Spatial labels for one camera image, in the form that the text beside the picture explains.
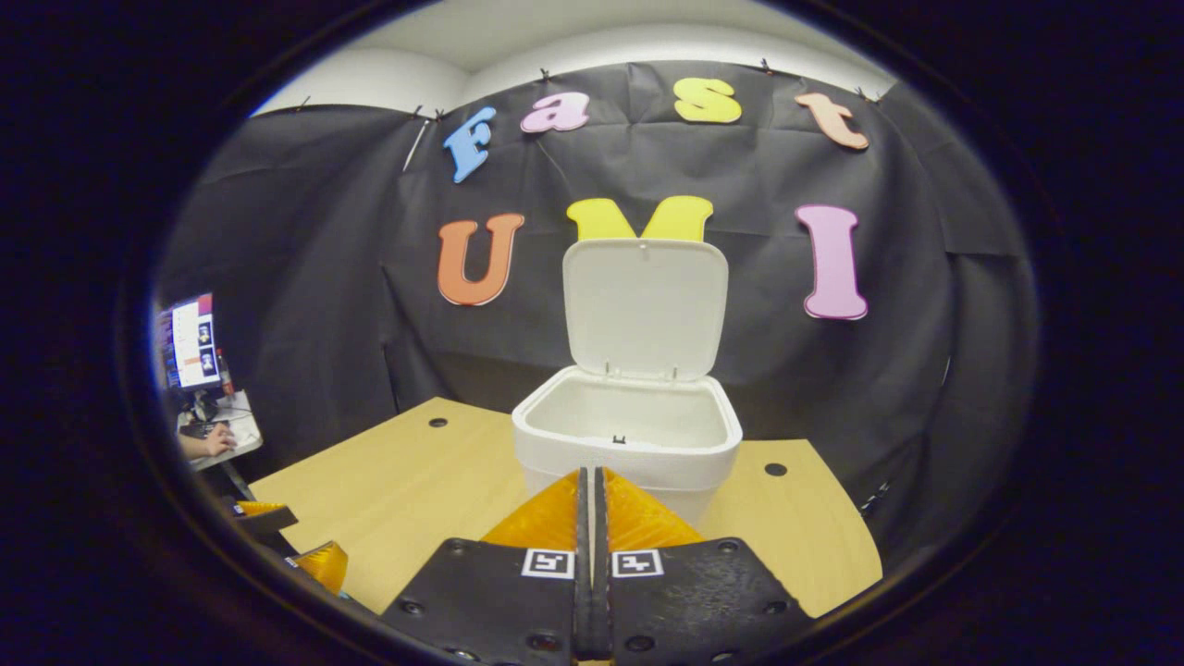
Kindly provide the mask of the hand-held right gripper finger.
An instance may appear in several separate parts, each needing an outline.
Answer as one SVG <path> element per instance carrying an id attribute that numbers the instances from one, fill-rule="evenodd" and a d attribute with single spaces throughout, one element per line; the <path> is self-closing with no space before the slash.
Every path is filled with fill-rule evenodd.
<path id="1" fill-rule="evenodd" d="M 382 625 L 465 665 L 575 665 L 593 655 L 588 470 L 575 473 L 573 547 L 448 538 Z"/>
<path id="2" fill-rule="evenodd" d="M 611 549 L 610 481 L 592 474 L 592 658 L 610 665 L 748 665 L 812 623 L 741 538 Z"/>

